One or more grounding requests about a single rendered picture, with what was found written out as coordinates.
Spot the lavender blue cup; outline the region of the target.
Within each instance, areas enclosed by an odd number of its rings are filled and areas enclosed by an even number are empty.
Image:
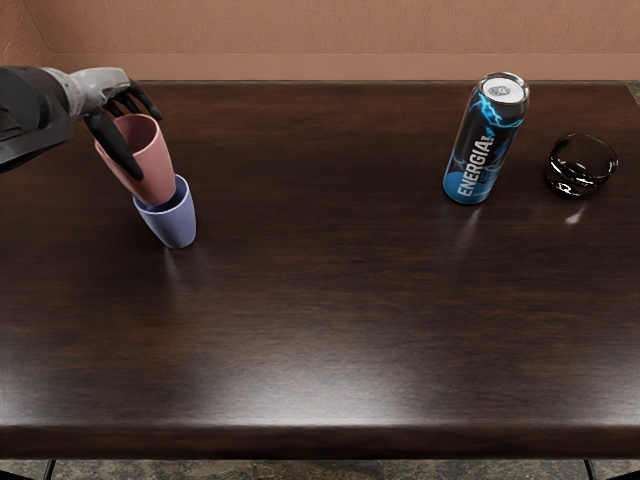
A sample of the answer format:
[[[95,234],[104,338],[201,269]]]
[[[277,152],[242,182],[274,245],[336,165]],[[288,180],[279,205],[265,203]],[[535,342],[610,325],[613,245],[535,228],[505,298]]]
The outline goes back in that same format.
[[[197,222],[193,197],[188,182],[174,175],[175,192],[169,201],[150,206],[133,197],[143,221],[154,235],[170,249],[183,249],[196,239]]]

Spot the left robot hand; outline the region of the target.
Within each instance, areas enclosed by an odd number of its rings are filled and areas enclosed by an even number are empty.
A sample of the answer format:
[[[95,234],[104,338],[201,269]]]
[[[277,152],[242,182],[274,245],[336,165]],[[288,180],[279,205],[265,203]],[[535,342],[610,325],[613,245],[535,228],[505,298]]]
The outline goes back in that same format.
[[[89,68],[71,74],[54,68],[44,68],[44,71],[62,86],[69,105],[69,117],[72,120],[82,118],[108,156],[131,178],[143,180],[143,170],[114,123],[115,118],[125,115],[121,106],[129,113],[142,113],[134,99],[146,108],[152,118],[162,119],[161,112],[142,85],[116,67]]]

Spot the pink cup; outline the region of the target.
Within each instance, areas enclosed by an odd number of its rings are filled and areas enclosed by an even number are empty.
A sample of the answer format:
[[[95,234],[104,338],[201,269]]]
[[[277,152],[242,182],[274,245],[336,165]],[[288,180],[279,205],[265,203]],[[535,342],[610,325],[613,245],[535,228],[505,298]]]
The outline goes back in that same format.
[[[143,204],[156,207],[168,202],[176,191],[174,169],[160,126],[151,116],[128,114],[114,121],[143,172],[134,180],[118,166],[97,141],[94,146],[116,178]]]

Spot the black and blue drink can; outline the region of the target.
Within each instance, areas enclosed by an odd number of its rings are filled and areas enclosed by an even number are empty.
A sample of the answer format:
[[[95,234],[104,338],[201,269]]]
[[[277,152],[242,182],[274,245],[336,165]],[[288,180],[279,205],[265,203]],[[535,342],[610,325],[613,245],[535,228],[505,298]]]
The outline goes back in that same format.
[[[529,86],[513,73],[489,73],[476,84],[443,177],[449,198],[463,205],[487,199],[528,107]]]

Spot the dark glossy round object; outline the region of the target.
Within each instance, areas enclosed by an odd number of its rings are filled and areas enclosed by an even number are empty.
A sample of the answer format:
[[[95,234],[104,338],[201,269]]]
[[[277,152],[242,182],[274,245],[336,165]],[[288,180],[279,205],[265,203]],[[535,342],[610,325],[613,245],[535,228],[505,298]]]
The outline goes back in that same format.
[[[555,142],[545,163],[544,181],[561,196],[584,197],[603,186],[618,165],[619,157],[607,143],[571,133]]]

